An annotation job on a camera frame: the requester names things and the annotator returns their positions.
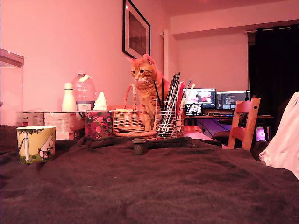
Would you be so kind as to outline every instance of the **orange tabby cat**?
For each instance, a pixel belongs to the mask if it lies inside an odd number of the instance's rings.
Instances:
[[[162,79],[164,75],[155,65],[155,61],[144,54],[142,58],[131,59],[132,76],[136,81],[136,88],[139,93],[140,103],[143,111],[143,122],[145,131],[154,130],[157,93],[153,80],[156,82],[160,99],[162,100]],[[164,80],[164,100],[170,87],[170,83]]]

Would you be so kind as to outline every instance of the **basket handle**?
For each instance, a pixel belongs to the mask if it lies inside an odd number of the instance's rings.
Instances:
[[[125,96],[125,99],[123,101],[123,108],[125,109],[126,108],[126,105],[127,105],[127,98],[128,98],[128,94],[130,92],[130,89],[132,88],[132,91],[133,91],[133,104],[134,104],[134,109],[133,111],[136,110],[136,87],[134,86],[134,84],[131,84],[129,86],[129,88],[127,89],[127,92],[126,92],[126,96]]]

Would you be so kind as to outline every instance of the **tissue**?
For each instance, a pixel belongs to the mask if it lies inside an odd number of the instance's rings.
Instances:
[[[104,92],[100,92],[99,97],[94,102],[93,110],[94,111],[106,111],[107,110],[107,104],[106,104]]]

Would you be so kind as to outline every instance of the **metal utensil holder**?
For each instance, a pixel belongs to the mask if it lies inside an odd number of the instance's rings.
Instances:
[[[184,109],[176,101],[156,101],[156,140],[184,136]]]

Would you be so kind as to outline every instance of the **small dark cup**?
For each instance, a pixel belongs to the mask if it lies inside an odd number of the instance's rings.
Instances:
[[[132,142],[134,143],[134,153],[136,155],[143,155],[146,147],[146,140],[145,139],[133,139]]]

